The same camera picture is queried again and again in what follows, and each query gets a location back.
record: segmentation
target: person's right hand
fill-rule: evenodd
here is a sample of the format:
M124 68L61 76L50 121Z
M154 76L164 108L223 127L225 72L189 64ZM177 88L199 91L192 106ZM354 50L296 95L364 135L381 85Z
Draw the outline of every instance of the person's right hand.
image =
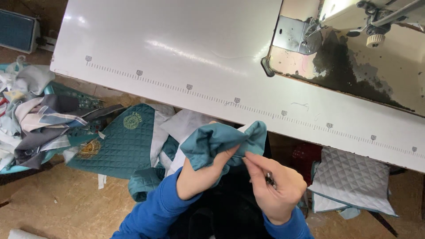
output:
M303 176L277 161L248 151L242 159L251 176L252 189L258 206L272 224L282 225L288 222L292 210L307 188ZM276 189L266 182L268 172L272 175Z

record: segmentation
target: sewing machine knob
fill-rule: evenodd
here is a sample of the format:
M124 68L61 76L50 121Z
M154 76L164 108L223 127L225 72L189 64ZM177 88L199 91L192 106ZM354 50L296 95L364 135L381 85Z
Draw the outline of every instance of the sewing machine knob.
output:
M384 43L384 40L385 36L382 34L371 35L370 37L368 37L366 46L369 48L376 48L379 45L382 45Z

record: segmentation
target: blue sleeve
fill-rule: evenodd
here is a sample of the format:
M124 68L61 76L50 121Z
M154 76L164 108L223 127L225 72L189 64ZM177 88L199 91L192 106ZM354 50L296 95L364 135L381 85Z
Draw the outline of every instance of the blue sleeve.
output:
M181 168L166 177L155 190L147 194L145 202L134 206L111 239L156 239L167 237L168 228L201 193L183 201L177 195L176 183Z
M264 213L263 217L267 232L276 239L314 239L303 212L297 207L292 210L291 219L279 226L272 224Z

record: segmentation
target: person's left hand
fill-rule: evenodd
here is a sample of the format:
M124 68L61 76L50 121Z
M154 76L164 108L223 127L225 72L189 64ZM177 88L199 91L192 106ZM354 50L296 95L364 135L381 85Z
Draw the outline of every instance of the person's left hand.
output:
M236 153L239 145L217 154L209 167L193 170L188 158L184 160L183 168L177 179L177 195L181 200L189 200L196 194L210 188L218 179L227 161Z

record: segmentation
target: gold embroidered logo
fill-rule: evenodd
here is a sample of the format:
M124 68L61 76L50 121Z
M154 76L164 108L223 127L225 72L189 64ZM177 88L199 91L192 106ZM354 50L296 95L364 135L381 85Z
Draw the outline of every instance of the gold embroidered logo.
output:
M140 114L132 111L129 116L124 118L124 127L127 129L135 129L140 122L142 122Z
M90 141L84 148L77 153L77 156L82 159L89 159L99 153L100 143L97 139Z

